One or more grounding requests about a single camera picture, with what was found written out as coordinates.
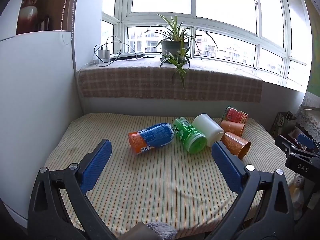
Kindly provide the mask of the green tea cup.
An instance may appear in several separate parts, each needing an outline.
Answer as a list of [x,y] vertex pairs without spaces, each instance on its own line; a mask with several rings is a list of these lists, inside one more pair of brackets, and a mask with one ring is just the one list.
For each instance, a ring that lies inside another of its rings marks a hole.
[[200,152],[207,145],[206,136],[193,127],[184,117],[176,118],[172,124],[172,129],[185,150],[190,154]]

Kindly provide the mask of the orange paper cup near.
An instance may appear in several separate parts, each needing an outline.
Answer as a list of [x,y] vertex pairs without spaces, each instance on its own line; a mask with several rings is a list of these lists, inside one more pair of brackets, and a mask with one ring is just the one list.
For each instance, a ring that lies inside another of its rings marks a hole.
[[250,141],[243,139],[231,132],[226,132],[221,141],[231,152],[231,154],[236,155],[240,160],[245,157],[251,146]]

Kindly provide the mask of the orange paper cup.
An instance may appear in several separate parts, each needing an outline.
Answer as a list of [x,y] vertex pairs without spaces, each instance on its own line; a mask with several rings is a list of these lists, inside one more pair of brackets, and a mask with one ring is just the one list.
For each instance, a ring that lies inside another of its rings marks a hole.
[[231,132],[226,132],[221,141],[231,152],[231,154],[236,155],[240,160],[245,157],[251,146],[250,141],[243,139]]
[[221,121],[220,126],[222,127],[225,133],[230,132],[230,133],[233,133],[234,135],[242,137],[245,124],[223,120]]

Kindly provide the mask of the orange paper cup far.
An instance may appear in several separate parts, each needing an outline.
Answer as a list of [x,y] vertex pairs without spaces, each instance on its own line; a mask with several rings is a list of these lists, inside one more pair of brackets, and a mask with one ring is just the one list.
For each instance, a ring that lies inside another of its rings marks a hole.
[[230,132],[230,133],[233,133],[234,135],[242,137],[245,124],[223,120],[221,121],[220,126],[222,127],[225,133]]

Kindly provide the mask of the red green printed cup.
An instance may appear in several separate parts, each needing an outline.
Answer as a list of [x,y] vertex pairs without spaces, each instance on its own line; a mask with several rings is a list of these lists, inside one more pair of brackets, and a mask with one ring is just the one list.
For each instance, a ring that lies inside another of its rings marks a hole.
[[225,109],[221,118],[222,121],[226,120],[226,121],[235,122],[239,124],[245,124],[247,122],[247,119],[248,119],[247,113],[239,111],[231,106],[228,106]]

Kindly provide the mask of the white plastic cup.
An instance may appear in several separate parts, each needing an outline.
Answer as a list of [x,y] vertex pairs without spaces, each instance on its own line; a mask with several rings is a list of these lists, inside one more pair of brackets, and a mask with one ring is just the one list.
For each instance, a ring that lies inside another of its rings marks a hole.
[[212,147],[214,143],[220,141],[225,134],[223,128],[204,113],[193,120],[192,126],[206,136],[208,147]]

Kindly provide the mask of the white lace cloth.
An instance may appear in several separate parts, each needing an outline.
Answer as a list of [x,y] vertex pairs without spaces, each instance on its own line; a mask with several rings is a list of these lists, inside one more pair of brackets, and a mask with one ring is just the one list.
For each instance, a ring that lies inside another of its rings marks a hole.
[[319,142],[319,108],[301,105],[297,118],[299,125]]

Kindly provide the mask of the green printed paper bag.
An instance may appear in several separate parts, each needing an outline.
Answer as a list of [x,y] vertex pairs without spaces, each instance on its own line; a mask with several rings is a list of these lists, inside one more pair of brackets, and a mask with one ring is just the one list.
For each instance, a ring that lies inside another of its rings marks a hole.
[[291,111],[278,112],[269,133],[273,138],[286,135],[295,128],[296,123],[297,118]]

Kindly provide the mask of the striped table cloth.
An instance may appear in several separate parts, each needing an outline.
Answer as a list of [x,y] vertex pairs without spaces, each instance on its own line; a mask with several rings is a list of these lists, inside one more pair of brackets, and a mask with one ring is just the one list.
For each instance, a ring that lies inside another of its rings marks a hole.
[[236,199],[216,166],[211,149],[188,153],[180,140],[135,155],[127,135],[172,117],[92,113],[74,120],[46,166],[63,170],[78,163],[99,142],[112,143],[112,155],[87,196],[116,236],[139,222],[163,222],[178,237],[212,231]]

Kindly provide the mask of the white cabinet panel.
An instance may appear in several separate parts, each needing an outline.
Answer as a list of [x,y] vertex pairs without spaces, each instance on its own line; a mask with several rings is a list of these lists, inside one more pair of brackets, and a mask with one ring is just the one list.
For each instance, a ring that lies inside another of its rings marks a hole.
[[39,169],[82,115],[70,38],[41,31],[1,42],[1,200],[22,226]]

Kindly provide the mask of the plaid brown sill cloth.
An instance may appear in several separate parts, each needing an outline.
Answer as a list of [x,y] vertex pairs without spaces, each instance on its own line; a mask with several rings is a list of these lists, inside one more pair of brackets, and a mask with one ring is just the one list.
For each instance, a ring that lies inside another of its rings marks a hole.
[[260,102],[263,81],[250,76],[171,67],[87,68],[79,73],[85,98]]

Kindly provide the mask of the potted spider plant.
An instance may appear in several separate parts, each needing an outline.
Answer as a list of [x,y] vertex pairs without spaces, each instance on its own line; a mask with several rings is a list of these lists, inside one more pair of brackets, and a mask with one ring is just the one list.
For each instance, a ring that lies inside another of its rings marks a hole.
[[180,77],[182,86],[185,86],[185,78],[187,71],[184,66],[191,66],[193,57],[190,55],[190,46],[188,41],[196,42],[198,35],[189,34],[187,27],[182,27],[183,22],[178,22],[178,16],[171,16],[170,18],[164,15],[157,14],[163,24],[154,24],[145,32],[153,31],[156,34],[162,35],[163,38],[157,42],[154,48],[161,47],[161,62],[159,68],[164,64],[170,64],[175,67],[172,75],[174,79],[176,76]]

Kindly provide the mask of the dark flat laptop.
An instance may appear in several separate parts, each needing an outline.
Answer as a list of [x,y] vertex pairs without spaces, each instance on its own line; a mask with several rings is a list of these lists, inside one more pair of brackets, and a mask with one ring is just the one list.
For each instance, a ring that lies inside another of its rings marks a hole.
[[129,60],[129,59],[140,59],[145,56],[144,52],[128,52],[128,53],[120,53],[117,55],[110,56],[110,61],[120,61],[120,60]]

